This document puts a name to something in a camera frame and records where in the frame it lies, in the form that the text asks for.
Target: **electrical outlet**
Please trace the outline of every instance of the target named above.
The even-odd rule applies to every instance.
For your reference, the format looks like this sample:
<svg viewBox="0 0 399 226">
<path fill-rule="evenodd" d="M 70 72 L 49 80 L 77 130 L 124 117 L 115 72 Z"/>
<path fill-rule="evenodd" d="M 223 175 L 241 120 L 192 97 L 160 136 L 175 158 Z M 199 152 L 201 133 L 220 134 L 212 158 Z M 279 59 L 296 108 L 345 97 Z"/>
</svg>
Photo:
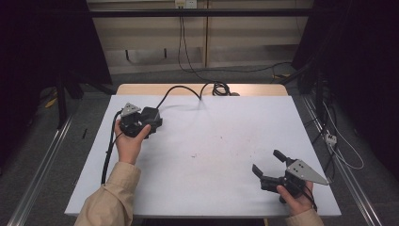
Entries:
<svg viewBox="0 0 399 226">
<path fill-rule="evenodd" d="M 185 0 L 175 0 L 176 8 L 185 8 Z"/>
<path fill-rule="evenodd" d="M 185 8 L 197 8 L 197 0 L 185 0 Z"/>
<path fill-rule="evenodd" d="M 337 143 L 337 137 L 331 134 L 326 134 L 326 144 L 331 145 L 331 147 L 334 147 L 336 143 Z"/>
</svg>

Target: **black controller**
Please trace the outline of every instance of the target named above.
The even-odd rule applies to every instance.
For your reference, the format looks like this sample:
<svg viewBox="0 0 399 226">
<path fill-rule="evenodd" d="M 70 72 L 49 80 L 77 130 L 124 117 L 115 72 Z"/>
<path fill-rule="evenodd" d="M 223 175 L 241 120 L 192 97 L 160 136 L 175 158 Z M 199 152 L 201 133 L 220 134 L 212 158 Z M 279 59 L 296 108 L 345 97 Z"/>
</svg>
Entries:
<svg viewBox="0 0 399 226">
<path fill-rule="evenodd" d="M 145 137 L 148 138 L 150 134 L 156 133 L 156 128 L 162 125 L 162 119 L 159 115 L 159 110 L 152 107 L 144 107 L 143 111 L 132 104 L 126 104 L 120 114 L 120 130 L 128 137 L 136 137 L 140 131 L 149 124 L 151 131 Z"/>
<path fill-rule="evenodd" d="M 287 168 L 289 168 L 297 159 L 293 160 L 289 157 L 286 157 L 280 151 L 275 150 L 273 155 L 278 158 L 281 162 L 285 162 Z M 277 191 L 277 186 L 284 186 L 288 192 L 293 197 L 299 197 L 302 194 L 303 188 L 305 187 L 306 182 L 302 179 L 295 177 L 293 174 L 285 171 L 285 175 L 279 178 L 273 178 L 268 176 L 263 176 L 263 172 L 254 164 L 252 165 L 252 171 L 255 173 L 256 176 L 261 179 L 261 189 L 267 190 L 271 192 Z M 280 202 L 285 203 L 285 200 L 282 197 L 279 197 Z"/>
</svg>

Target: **finger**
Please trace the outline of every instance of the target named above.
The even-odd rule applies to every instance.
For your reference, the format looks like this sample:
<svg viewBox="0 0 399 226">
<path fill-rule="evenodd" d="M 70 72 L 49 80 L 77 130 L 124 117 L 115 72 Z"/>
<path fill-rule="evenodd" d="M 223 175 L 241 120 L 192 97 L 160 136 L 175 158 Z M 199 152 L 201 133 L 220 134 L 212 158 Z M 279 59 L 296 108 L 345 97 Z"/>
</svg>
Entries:
<svg viewBox="0 0 399 226">
<path fill-rule="evenodd" d="M 305 192 L 306 192 L 308 195 L 311 195 L 312 192 L 313 192 L 313 182 L 306 181 L 305 186 L 309 189 L 309 190 L 308 190 L 308 189 L 306 189 L 306 187 L 304 187 L 304 188 L 305 188 Z"/>
<path fill-rule="evenodd" d="M 151 126 L 147 124 L 144 126 L 144 128 L 140 131 L 140 133 L 136 136 L 136 138 L 140 141 L 143 141 L 143 139 L 149 134 L 151 130 Z"/>
<path fill-rule="evenodd" d="M 287 204 L 289 204 L 290 206 L 295 205 L 296 200 L 290 194 L 290 192 L 288 192 L 287 189 L 285 189 L 284 186 L 277 186 L 277 191 L 279 192 L 281 197 L 285 200 L 285 202 L 287 202 Z"/>
<path fill-rule="evenodd" d="M 122 131 L 120 130 L 120 120 L 115 121 L 114 132 L 116 135 L 119 135 L 122 133 Z"/>
</svg>

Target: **right hand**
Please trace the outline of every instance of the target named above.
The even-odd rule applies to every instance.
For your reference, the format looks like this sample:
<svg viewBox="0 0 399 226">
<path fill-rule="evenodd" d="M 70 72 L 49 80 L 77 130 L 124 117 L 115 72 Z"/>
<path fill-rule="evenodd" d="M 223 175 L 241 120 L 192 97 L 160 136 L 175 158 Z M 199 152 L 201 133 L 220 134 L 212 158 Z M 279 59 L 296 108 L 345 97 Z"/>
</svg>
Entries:
<svg viewBox="0 0 399 226">
<path fill-rule="evenodd" d="M 311 197 L 311 192 L 313 190 L 313 183 L 307 181 L 306 187 L 304 187 L 304 192 L 306 192 Z M 277 186 L 277 191 L 290 206 L 290 216 L 301 214 L 313 208 L 311 201 L 308 198 L 306 198 L 304 195 L 301 195 L 298 198 L 294 198 L 287 191 L 287 189 L 285 189 L 284 186 Z"/>
<path fill-rule="evenodd" d="M 151 126 L 146 125 L 136 137 L 128 137 L 120 130 L 120 120 L 115 123 L 114 132 L 117 136 L 117 148 L 120 162 L 125 162 L 134 165 L 141 150 L 141 143 L 150 132 Z"/>
</svg>

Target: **metal rail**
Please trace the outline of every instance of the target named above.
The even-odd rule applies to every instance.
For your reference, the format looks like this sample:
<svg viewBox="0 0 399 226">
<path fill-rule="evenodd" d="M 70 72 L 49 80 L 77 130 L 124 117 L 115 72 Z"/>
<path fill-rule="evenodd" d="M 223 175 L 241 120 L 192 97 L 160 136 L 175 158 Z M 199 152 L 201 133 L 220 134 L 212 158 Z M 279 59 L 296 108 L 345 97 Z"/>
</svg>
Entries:
<svg viewBox="0 0 399 226">
<path fill-rule="evenodd" d="M 335 8 L 188 8 L 188 9 L 37 9 L 36 14 L 51 17 L 307 17 L 337 15 Z"/>
<path fill-rule="evenodd" d="M 310 95 L 307 95 L 307 97 L 305 95 L 302 95 L 302 100 L 305 103 L 305 106 L 307 107 L 309 114 L 311 115 L 311 118 L 314 120 L 317 130 L 321 132 L 322 124 L 317 119 L 316 113 L 313 111 L 313 109 L 315 109 L 315 105 Z M 337 149 L 337 153 L 341 156 L 341 158 L 343 158 L 340 149 Z M 370 226 L 378 226 L 378 225 L 382 226 L 383 223 L 381 219 L 376 213 L 376 210 L 374 209 L 367 194 L 364 192 L 363 188 L 361 188 L 352 170 L 349 167 L 347 167 L 345 164 L 343 164 L 341 160 L 337 157 L 337 155 L 334 155 L 334 160 L 338 170 L 340 171 L 350 193 L 352 194 L 356 204 L 358 205 L 360 212 L 363 214 L 363 217 L 366 220 L 367 224 Z"/>
<path fill-rule="evenodd" d="M 56 154 L 61 147 L 62 141 L 68 133 L 74 113 L 75 111 L 71 113 L 61 129 L 56 130 L 56 134 L 52 143 L 50 144 L 50 147 L 47 149 L 47 152 L 43 157 L 35 176 L 29 183 L 29 186 L 23 194 L 23 197 L 20 199 L 20 202 L 14 210 L 14 213 L 12 214 L 7 226 L 23 226 L 25 224 L 35 200 L 40 193 L 41 187 L 44 184 L 47 174 L 50 171 L 54 160 L 56 159 Z"/>
</svg>

